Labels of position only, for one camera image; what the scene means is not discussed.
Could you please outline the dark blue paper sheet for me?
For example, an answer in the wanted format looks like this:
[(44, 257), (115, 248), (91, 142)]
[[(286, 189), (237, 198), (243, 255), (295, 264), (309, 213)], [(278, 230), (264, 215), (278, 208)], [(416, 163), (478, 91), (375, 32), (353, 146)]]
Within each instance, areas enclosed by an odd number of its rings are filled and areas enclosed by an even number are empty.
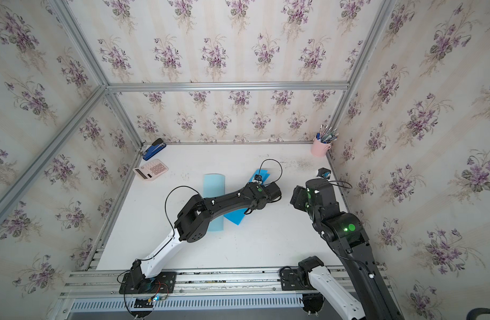
[[(270, 174), (268, 173), (267, 169), (257, 169), (249, 179), (250, 182), (253, 182), (256, 178), (257, 175), (260, 175), (262, 178), (262, 182), (265, 182), (269, 177)], [(234, 223), (235, 225), (240, 225), (241, 221), (245, 218), (245, 212), (246, 209), (238, 209), (235, 211), (232, 211), (230, 213), (227, 213), (224, 215), (224, 218), (229, 220), (230, 222)]]

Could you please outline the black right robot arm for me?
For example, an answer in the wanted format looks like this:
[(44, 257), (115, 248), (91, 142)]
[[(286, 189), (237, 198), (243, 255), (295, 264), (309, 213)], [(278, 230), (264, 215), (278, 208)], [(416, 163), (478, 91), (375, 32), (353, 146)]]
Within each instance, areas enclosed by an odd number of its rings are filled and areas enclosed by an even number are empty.
[(342, 262), (356, 295), (338, 283), (316, 256), (298, 264), (300, 284), (317, 290), (342, 319), (402, 319), (366, 231), (357, 216), (340, 210), (333, 184), (323, 177), (311, 179), (294, 188), (290, 204), (308, 214), (314, 230)]

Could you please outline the pink desk calculator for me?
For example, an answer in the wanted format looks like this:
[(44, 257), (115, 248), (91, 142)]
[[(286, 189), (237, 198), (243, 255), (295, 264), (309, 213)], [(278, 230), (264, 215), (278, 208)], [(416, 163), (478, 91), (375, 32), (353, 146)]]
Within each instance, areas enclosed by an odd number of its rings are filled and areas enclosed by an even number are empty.
[(147, 161), (144, 165), (132, 170), (132, 172), (143, 181), (154, 181), (167, 171), (167, 166), (158, 159)]

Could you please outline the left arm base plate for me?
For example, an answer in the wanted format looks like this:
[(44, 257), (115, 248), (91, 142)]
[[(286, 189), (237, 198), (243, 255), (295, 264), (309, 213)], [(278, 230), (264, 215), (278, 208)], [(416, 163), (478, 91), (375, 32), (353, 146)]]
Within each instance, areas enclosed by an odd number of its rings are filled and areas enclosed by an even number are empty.
[(162, 272), (153, 278), (134, 281), (130, 271), (126, 271), (123, 273), (119, 293), (121, 295), (173, 293), (177, 275), (176, 272)]

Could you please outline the light blue paper sheet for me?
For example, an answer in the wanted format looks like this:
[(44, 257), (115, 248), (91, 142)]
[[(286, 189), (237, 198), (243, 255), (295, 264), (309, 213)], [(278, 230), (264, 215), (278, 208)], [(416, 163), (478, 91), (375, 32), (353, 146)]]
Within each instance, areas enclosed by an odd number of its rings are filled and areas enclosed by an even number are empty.
[[(206, 174), (203, 177), (204, 197), (220, 197), (225, 194), (225, 176), (218, 173)], [(220, 232), (224, 229), (224, 218), (218, 217), (210, 222), (209, 232)]]

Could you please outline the blue black stapler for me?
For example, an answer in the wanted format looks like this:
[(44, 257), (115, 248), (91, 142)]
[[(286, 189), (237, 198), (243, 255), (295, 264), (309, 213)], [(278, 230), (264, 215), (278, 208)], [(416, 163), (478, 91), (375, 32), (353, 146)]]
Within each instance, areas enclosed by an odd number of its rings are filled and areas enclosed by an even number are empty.
[(143, 153), (142, 159), (148, 161), (153, 158), (157, 153), (162, 151), (166, 147), (166, 144), (162, 138), (155, 140)]

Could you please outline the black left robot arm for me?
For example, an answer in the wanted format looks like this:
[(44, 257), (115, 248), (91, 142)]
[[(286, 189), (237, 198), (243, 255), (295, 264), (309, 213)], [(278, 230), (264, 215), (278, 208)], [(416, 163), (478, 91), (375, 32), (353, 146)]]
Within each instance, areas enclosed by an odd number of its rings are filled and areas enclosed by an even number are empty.
[(172, 231), (167, 238), (147, 257), (133, 262), (126, 284), (138, 291), (146, 279), (159, 275), (185, 244), (201, 240), (206, 235), (210, 222), (216, 218), (239, 209), (245, 209), (249, 214), (264, 209), (266, 205), (281, 198), (282, 192), (276, 183), (262, 185), (255, 181), (218, 197), (193, 195), (171, 225)]

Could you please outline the aluminium mounting rail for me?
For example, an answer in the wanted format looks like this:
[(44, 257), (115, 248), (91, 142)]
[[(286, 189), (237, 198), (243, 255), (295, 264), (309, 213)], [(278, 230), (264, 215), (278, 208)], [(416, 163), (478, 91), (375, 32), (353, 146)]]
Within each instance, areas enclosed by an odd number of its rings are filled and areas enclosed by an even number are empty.
[[(279, 276), (279, 267), (172, 269), (174, 279), (162, 275), (152, 282), (152, 295), (161, 286), (161, 293), (173, 297), (196, 295), (277, 294), (285, 291)], [(65, 279), (60, 289), (62, 298), (119, 297), (124, 284), (124, 271), (76, 271)]]

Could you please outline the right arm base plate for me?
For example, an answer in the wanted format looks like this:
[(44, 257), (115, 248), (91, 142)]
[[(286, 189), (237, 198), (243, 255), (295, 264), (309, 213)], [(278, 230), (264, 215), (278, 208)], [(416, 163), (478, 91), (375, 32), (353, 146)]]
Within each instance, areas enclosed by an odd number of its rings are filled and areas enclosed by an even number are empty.
[(323, 292), (336, 283), (325, 266), (309, 269), (282, 267), (278, 273), (283, 291), (317, 290)]

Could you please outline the pink pen cup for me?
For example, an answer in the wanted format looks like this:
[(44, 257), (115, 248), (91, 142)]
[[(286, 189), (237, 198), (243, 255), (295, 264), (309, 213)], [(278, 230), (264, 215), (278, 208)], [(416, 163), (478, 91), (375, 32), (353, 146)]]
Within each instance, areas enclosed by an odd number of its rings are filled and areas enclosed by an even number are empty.
[(331, 146), (330, 143), (322, 143), (319, 139), (314, 138), (310, 152), (314, 157), (325, 157)]

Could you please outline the pens in cup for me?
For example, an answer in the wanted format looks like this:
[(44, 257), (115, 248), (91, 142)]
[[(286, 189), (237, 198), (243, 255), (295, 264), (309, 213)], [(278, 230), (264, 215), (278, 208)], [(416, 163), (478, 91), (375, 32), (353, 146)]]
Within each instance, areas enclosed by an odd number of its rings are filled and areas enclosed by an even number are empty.
[(321, 143), (331, 143), (338, 138), (337, 129), (333, 129), (330, 125), (321, 125), (320, 130), (316, 135), (316, 140)]

